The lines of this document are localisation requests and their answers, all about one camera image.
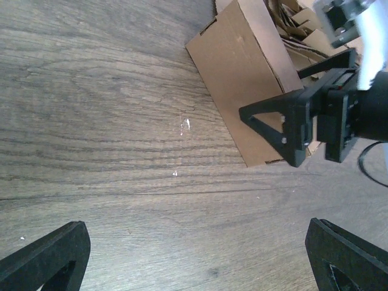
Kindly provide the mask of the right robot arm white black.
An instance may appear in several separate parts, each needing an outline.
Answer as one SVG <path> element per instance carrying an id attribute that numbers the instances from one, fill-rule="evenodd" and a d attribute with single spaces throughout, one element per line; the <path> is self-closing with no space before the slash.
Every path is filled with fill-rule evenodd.
<path id="1" fill-rule="evenodd" d="M 323 76 L 294 90 L 239 109 L 243 123 L 261 135 L 292 167 L 306 158 L 313 139 L 326 145 L 325 158 L 343 162 L 356 138 L 387 141 L 387 72 L 378 72 L 366 91 L 353 48 L 298 71 L 301 79 Z"/>

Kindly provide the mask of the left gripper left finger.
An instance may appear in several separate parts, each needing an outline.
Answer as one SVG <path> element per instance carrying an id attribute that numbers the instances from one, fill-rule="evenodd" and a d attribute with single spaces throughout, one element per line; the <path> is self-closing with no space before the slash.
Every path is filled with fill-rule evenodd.
<path id="1" fill-rule="evenodd" d="M 2 259 L 1 290 L 79 290 L 89 257 L 85 222 L 69 222 Z"/>

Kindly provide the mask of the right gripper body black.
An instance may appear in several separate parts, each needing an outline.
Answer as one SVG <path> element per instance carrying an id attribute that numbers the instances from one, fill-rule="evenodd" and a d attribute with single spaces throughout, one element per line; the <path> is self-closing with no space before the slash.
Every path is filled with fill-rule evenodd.
<path id="1" fill-rule="evenodd" d="M 325 144 L 328 161 L 343 162 L 355 144 L 352 113 L 358 102 L 357 79 L 357 69 L 331 69 L 308 88 L 315 139 Z"/>

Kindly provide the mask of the cardboard box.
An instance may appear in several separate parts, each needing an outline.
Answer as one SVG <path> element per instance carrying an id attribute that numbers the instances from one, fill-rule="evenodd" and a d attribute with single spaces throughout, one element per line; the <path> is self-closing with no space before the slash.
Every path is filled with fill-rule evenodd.
<path id="1" fill-rule="evenodd" d="M 186 44 L 247 167 L 282 160 L 266 140 L 245 125 L 239 108 L 303 88 L 297 71 L 320 60 L 287 48 L 269 9 L 271 1 L 227 1 Z"/>

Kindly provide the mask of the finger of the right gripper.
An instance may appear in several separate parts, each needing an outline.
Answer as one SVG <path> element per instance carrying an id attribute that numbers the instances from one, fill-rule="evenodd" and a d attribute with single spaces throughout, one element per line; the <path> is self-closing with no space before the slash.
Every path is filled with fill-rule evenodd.
<path id="1" fill-rule="evenodd" d="M 262 136 L 292 167 L 299 167 L 304 162 L 307 143 L 311 141 L 311 134 L 306 133 L 304 123 L 296 118 L 296 102 L 303 92 L 303 89 L 294 90 L 239 108 L 240 120 Z M 284 117 L 282 132 L 255 117 L 273 112 Z"/>
<path id="2" fill-rule="evenodd" d="M 356 48 L 348 48 L 320 62 L 298 70 L 300 79 L 331 69 L 350 69 L 356 66 L 358 54 Z"/>

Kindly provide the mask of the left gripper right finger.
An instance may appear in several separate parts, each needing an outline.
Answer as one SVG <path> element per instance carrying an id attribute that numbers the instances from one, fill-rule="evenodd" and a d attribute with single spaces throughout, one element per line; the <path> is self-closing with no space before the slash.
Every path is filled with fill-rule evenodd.
<path id="1" fill-rule="evenodd" d="M 387 290 L 387 251 L 359 236 L 312 218 L 305 247 L 319 290 Z"/>

